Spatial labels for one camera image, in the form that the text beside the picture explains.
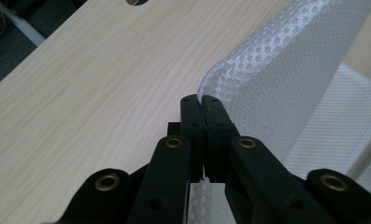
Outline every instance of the gray carpet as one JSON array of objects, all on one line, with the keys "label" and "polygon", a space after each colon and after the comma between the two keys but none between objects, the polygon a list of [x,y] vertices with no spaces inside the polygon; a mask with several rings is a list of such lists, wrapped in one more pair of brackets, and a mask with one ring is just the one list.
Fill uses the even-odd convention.
[{"label": "gray carpet", "polygon": [[[77,10],[71,0],[8,0],[7,6],[45,37],[51,35]],[[34,49],[36,46],[7,20],[6,29],[0,36],[0,81]]]}]

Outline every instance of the white fabric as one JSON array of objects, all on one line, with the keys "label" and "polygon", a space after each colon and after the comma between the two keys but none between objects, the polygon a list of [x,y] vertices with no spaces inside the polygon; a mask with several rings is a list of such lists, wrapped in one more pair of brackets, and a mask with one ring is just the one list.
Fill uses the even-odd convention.
[{"label": "white fabric", "polygon": [[[221,99],[240,133],[295,174],[346,173],[371,138],[371,81],[337,68],[370,10],[371,0],[294,1],[208,71],[199,99]],[[234,222],[222,186],[193,185],[189,223]]]}]

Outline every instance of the wooden table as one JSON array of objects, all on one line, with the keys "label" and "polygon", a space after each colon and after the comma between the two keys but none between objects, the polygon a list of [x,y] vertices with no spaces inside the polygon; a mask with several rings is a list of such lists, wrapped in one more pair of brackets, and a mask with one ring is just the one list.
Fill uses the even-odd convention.
[{"label": "wooden table", "polygon": [[[150,160],[179,99],[290,0],[90,0],[0,83],[0,223],[56,221]],[[346,63],[371,77],[371,16]]]}]

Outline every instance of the light wood tabletop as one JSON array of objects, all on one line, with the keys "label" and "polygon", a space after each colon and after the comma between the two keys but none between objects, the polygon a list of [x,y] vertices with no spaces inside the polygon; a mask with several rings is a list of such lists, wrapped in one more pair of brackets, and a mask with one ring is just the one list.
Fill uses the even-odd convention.
[{"label": "light wood tabletop", "polygon": [[[290,0],[90,0],[0,83],[0,223],[54,222],[149,162],[179,100]],[[371,77],[371,16],[345,62]]]}]

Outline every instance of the table surface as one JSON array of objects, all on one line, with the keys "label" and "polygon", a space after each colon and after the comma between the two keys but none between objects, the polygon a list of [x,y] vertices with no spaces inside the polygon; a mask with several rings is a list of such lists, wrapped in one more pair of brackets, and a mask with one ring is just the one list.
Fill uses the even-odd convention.
[{"label": "table surface", "polygon": [[[56,221],[92,173],[148,163],[179,99],[289,3],[88,1],[0,83],[0,223]],[[371,77],[371,15],[345,63]]]}]

